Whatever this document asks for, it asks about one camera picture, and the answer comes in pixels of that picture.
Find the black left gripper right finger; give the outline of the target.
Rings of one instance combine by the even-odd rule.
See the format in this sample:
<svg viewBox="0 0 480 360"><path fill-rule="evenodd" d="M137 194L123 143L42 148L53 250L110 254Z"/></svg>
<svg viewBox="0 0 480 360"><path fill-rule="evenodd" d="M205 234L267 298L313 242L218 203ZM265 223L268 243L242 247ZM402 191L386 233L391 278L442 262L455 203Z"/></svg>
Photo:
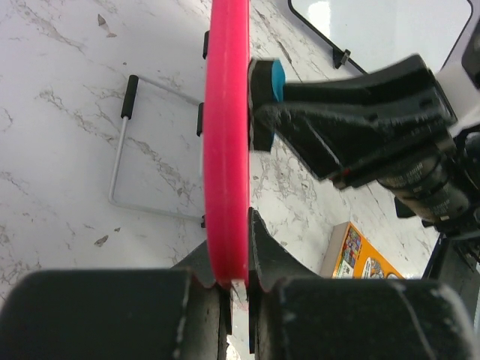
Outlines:
<svg viewBox="0 0 480 360"><path fill-rule="evenodd" d="M323 278L249 222L249 350L256 359L477 359L461 297L435 280Z"/></svg>

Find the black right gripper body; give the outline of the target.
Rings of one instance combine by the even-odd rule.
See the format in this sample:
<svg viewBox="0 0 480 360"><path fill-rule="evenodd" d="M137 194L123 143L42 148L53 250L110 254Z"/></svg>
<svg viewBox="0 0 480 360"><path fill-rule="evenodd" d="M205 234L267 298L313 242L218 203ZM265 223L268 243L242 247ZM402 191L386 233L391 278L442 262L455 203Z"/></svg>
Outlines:
<svg viewBox="0 0 480 360"><path fill-rule="evenodd" d="M454 240L479 236L479 128L412 128L337 135L343 164L337 187L376 181L394 194L398 218L418 217Z"/></svg>

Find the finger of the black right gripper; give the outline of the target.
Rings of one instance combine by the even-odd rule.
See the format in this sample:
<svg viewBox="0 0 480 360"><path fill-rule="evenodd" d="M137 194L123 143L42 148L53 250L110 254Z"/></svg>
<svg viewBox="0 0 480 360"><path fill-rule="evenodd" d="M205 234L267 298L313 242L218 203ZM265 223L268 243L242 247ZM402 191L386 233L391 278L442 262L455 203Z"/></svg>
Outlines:
<svg viewBox="0 0 480 360"><path fill-rule="evenodd" d="M287 82L284 109L375 107L404 101L420 109L436 109L439 92L434 75L419 55L373 73L325 82Z"/></svg>
<svg viewBox="0 0 480 360"><path fill-rule="evenodd" d="M358 187L428 156L456 118L440 100L360 106L285 102L254 121L276 133L319 180Z"/></svg>

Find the pink framed whiteboard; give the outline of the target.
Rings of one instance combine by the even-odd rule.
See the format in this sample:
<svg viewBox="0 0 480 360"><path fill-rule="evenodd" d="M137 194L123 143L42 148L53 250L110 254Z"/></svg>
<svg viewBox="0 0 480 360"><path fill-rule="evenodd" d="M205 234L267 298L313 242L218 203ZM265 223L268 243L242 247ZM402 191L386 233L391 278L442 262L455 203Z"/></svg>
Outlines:
<svg viewBox="0 0 480 360"><path fill-rule="evenodd" d="M248 283L248 1L213 1L203 107L208 254L225 289Z"/></svg>

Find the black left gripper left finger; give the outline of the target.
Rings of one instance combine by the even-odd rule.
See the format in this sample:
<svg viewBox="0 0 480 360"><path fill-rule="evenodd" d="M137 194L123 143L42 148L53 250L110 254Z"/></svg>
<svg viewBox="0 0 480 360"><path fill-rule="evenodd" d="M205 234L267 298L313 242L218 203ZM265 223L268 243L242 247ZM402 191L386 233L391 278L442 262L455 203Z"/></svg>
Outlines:
<svg viewBox="0 0 480 360"><path fill-rule="evenodd" d="M1 309L1 357L225 359L231 331L201 244L172 268L29 274Z"/></svg>

